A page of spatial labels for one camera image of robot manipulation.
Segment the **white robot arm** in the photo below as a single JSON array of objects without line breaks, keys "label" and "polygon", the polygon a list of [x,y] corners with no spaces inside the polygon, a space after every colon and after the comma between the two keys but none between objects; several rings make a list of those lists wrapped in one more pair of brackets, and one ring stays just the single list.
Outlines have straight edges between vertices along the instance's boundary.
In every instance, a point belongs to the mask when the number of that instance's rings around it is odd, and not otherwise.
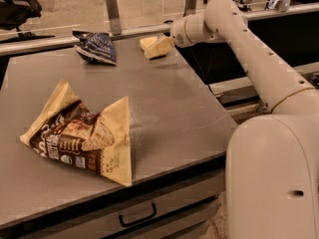
[{"label": "white robot arm", "polygon": [[319,239],[319,91],[249,28],[233,0],[175,20],[180,48],[228,44],[266,108],[243,122],[226,154],[228,239]]}]

